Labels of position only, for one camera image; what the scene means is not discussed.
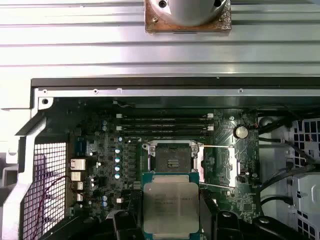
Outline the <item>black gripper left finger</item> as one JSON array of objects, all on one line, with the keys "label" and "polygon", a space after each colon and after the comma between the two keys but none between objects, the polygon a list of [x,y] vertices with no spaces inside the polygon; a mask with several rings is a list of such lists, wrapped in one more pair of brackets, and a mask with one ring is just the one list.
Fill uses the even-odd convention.
[{"label": "black gripper left finger", "polygon": [[40,237],[41,240],[141,240],[142,229],[127,210],[112,211],[109,217],[77,216],[59,223]]}]

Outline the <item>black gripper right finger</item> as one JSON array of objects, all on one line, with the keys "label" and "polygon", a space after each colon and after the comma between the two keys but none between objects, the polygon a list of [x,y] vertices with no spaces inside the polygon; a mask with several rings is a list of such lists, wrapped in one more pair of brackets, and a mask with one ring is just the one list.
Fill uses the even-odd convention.
[{"label": "black gripper right finger", "polygon": [[199,192],[199,223],[208,240],[307,240],[308,237],[284,223],[269,217],[258,216],[245,222],[227,210],[221,210],[211,192]]}]

